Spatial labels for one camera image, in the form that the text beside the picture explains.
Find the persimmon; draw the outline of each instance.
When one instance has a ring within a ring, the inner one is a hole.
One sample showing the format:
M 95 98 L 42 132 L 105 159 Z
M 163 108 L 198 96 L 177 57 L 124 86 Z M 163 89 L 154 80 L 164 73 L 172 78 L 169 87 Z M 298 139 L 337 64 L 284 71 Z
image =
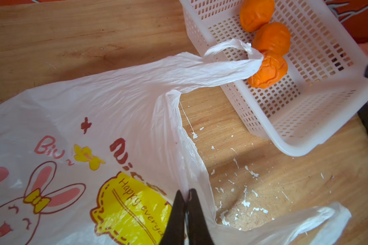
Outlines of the persimmon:
M 290 32 L 288 27 L 280 22 L 268 23 L 256 33 L 252 47 L 262 52 L 271 50 L 280 55 L 286 55 L 290 48 Z
M 288 72 L 288 63 L 282 55 L 274 51 L 261 52 L 264 56 L 262 65 L 257 73 L 248 78 L 251 87 L 266 89 L 280 81 Z
M 240 22 L 244 31 L 257 31 L 270 22 L 274 6 L 274 0 L 245 0 L 240 8 Z

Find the bunny ear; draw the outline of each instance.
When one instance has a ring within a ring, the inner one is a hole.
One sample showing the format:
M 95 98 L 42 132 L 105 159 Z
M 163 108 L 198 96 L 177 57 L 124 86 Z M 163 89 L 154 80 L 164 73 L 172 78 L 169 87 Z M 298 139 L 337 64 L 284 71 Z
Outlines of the bunny ear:
M 36 189 L 39 189 L 42 193 L 52 181 L 54 174 L 56 173 L 56 167 L 57 165 L 55 162 L 46 161 L 34 169 L 30 176 L 29 183 L 27 184 L 24 196 L 29 195 Z
M 74 204 L 85 192 L 86 185 L 82 183 L 68 185 L 44 196 L 50 198 L 50 202 L 41 211 L 41 214 L 59 212 Z

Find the wooden surface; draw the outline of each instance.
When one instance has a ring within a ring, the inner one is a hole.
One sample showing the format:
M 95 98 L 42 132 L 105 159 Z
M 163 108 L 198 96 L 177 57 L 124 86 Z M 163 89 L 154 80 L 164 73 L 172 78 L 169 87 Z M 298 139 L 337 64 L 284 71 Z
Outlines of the wooden surface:
M 82 0 L 0 7 L 0 103 L 35 86 L 184 51 L 197 54 L 186 35 L 178 0 Z M 194 142 L 207 170 L 215 170 L 211 186 L 217 206 L 222 202 L 217 217 L 228 210 L 226 221 L 245 231 L 272 218 L 339 201 L 353 218 L 338 244 L 368 244 L 368 137 L 357 116 L 307 156 L 293 158 L 270 141 L 251 135 L 219 87 L 182 95 L 181 103 L 199 136 Z M 184 115 L 182 119 L 190 134 Z M 252 178 L 249 171 L 259 178 Z M 251 202 L 247 210 L 241 204 L 244 185 Z M 250 216 L 254 207 L 269 212 L 254 211 Z M 314 235 L 315 231 L 300 235 L 293 243 L 308 244 Z

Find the cartoon face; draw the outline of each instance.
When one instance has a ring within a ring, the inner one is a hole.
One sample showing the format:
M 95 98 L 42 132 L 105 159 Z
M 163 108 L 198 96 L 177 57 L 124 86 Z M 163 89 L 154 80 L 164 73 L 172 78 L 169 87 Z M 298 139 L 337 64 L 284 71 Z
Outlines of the cartoon face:
M 56 168 L 53 161 L 40 164 L 31 174 L 21 197 L 0 206 L 0 245 L 27 245 L 38 230 L 41 214 L 49 217 L 68 208 L 84 193 L 86 185 L 77 183 L 44 194 Z
M 31 204 L 23 198 L 0 206 L 0 245 L 27 244 L 39 223 L 39 214 L 33 213 Z

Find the plastic bag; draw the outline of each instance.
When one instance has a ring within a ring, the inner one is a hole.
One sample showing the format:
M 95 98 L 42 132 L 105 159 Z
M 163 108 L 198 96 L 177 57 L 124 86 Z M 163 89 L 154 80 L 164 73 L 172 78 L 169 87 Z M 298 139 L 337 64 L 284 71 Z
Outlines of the plastic bag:
M 208 61 L 228 47 L 244 49 L 249 59 Z M 114 216 L 110 208 L 119 188 L 131 195 L 122 199 L 141 201 L 142 195 L 135 195 L 144 189 L 130 190 L 127 181 L 119 179 L 125 180 L 124 173 L 168 201 L 178 189 L 186 195 L 189 188 L 196 188 L 216 245 L 288 244 L 327 219 L 312 244 L 333 244 L 350 218 L 339 203 L 277 218 L 246 232 L 215 222 L 209 176 L 182 127 L 179 98 L 200 87 L 246 79 L 257 72 L 262 60 L 250 44 L 230 40 L 211 47 L 205 58 L 181 53 L 29 89 L 2 103 L 0 245 L 139 244 L 140 240 L 125 237 L 125 227 L 135 217 Z M 168 212 L 164 200 L 142 197 L 150 204 L 142 203 L 136 212 L 147 205 L 162 206 L 156 208 L 160 217 L 144 216 L 139 226 L 163 223 Z M 159 228 L 161 235 L 161 226 L 152 227 Z M 146 226 L 142 229 L 133 232 L 134 237 L 154 232 Z M 150 244 L 158 240 L 150 237 Z

